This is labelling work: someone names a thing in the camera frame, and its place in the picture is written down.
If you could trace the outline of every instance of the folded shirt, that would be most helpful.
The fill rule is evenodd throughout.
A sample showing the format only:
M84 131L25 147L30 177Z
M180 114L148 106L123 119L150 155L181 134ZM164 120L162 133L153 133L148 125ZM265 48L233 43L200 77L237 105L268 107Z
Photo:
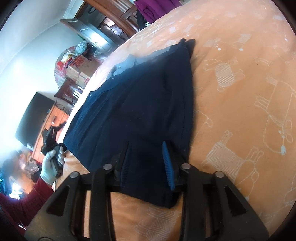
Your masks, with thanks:
M192 49L181 41L111 76L89 94L64 138L90 172L112 162L126 142L121 192L163 207L179 193L168 185L162 143L188 161L193 121Z

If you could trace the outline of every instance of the red cloth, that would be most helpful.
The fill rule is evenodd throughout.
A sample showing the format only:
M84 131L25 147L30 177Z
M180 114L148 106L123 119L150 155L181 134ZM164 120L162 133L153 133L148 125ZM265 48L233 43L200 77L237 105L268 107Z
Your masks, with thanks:
M52 194L53 190L39 178L33 190L21 200L0 194L0 205L10 222L14 221L12 224L23 234L18 224L28 226Z

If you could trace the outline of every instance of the orange bed sheet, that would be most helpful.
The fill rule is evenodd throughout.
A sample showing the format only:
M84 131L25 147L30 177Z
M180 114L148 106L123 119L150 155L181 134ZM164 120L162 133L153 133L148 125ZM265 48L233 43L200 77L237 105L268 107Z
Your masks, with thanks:
M98 68L59 140L115 64L182 38L197 41L189 162L201 171L225 172L272 234L296 200L296 37L270 0L191 0L140 31ZM87 172L67 153L57 186L72 171ZM169 210L112 194L112 208L120 241L178 238L181 203Z

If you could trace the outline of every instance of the wooden door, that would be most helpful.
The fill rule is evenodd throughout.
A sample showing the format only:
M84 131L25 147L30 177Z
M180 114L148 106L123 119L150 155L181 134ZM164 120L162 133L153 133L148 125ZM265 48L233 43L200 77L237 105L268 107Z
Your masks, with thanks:
M131 18L136 8L129 0L85 0L85 2L110 18L129 37L138 32L138 26Z

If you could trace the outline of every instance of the hand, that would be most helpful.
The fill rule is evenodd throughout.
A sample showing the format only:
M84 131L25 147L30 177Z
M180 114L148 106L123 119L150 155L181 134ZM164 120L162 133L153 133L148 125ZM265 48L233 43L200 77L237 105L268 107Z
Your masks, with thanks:
M50 186L52 186L57 179L50 163L50 160L55 156L55 154L56 150L51 150L46 154L42 162L42 170L40 174L41 179ZM64 165L65 152L63 147L60 147L58 157L58 162Z

